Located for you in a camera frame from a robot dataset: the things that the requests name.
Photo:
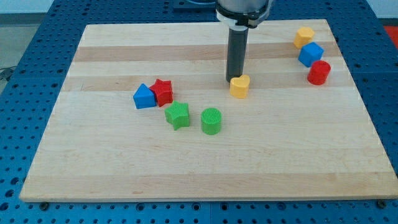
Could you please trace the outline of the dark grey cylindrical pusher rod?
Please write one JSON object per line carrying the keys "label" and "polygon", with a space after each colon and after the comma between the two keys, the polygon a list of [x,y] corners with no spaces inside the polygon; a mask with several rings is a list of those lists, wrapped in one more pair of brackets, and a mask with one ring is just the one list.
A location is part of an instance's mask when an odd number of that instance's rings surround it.
{"label": "dark grey cylindrical pusher rod", "polygon": [[229,30],[228,50],[226,61],[226,81],[230,82],[233,78],[243,74],[244,60],[246,56],[246,46],[248,30]]}

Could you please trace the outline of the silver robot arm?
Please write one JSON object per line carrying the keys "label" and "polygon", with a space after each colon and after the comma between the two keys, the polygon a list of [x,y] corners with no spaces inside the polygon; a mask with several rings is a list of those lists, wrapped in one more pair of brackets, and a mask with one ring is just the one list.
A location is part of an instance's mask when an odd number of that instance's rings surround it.
{"label": "silver robot arm", "polygon": [[265,21],[274,4],[273,0],[216,0],[216,16],[226,24],[228,49],[226,81],[243,74],[249,29],[255,29]]}

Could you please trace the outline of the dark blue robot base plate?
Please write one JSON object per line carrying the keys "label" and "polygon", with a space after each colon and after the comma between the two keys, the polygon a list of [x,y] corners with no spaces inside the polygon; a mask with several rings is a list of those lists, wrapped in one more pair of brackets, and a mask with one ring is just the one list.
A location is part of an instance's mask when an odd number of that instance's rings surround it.
{"label": "dark blue robot base plate", "polygon": [[175,12],[214,12],[215,0],[172,0]]}

